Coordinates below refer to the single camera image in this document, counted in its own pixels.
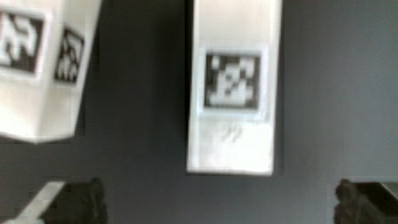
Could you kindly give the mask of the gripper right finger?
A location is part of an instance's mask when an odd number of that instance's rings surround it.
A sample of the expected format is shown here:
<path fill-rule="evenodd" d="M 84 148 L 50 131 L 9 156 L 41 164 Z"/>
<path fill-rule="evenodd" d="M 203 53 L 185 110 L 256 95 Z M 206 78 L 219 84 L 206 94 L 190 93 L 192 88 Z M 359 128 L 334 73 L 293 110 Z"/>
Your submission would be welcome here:
<path fill-rule="evenodd" d="M 339 181 L 334 224 L 398 224 L 398 182 Z"/>

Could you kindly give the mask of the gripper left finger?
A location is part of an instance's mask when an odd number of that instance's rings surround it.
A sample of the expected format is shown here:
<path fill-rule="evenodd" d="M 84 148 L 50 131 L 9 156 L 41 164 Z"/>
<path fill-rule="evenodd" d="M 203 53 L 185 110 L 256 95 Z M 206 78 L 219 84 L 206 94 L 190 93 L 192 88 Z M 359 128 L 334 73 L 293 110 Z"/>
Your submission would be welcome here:
<path fill-rule="evenodd" d="M 108 224 L 101 180 L 48 182 L 12 224 Z"/>

